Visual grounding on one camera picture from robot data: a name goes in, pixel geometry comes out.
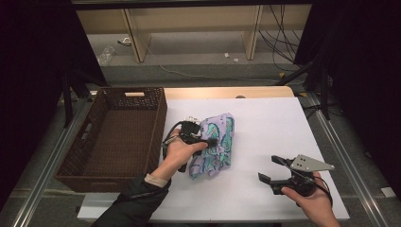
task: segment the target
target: brown woven basket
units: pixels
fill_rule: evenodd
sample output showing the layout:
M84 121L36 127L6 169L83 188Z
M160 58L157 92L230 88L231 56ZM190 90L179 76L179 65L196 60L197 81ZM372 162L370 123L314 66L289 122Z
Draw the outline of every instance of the brown woven basket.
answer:
M163 88L100 88L56 179L76 192L120 192L159 163Z

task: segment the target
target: black sleeve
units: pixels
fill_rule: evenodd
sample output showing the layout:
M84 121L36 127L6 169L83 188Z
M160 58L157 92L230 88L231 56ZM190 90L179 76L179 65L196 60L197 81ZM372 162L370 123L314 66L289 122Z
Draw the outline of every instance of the black sleeve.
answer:
M145 182L145 176L133 179L92 227L111 226L145 226L153 212L165 199L171 180L160 188Z

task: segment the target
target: black curtain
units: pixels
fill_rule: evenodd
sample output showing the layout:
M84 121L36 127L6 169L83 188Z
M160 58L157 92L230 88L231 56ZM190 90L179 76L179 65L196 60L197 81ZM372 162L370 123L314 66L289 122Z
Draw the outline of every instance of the black curtain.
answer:
M52 120L61 78L80 96L85 83L107 85L71 2L57 2L0 3L0 208Z
M365 151L401 200L400 11L395 0L364 1L332 76L333 91Z

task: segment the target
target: crumpled cloth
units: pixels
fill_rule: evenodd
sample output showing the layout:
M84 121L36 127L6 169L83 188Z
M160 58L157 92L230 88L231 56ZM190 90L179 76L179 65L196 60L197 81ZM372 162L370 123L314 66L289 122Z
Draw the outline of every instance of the crumpled cloth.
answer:
M216 176L231 165L231 149L234 137L234 117L230 113L204 119L200 123L201 139L217 138L218 145L206 148L195 155L189 165L189 176L197 178L204 172Z

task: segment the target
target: human hand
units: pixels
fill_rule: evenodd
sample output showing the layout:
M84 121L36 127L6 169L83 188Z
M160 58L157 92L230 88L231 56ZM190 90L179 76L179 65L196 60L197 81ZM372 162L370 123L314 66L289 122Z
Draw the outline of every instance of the human hand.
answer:
M315 176L315 182L318 185L327 189L320 179L321 174L319 172L313 172L313 176ZM309 197L303 197L287 187L283 187L281 191L290 199L297 202L306 216L318 226L340 226L334 216L330 200L321 189L317 188Z
M179 133L180 130L175 129L170 137ZM177 137L168 144L165 160L150 175L168 181L182 165L189 161L196 151L205 148L207 148L207 143L200 142L188 145L180 137Z

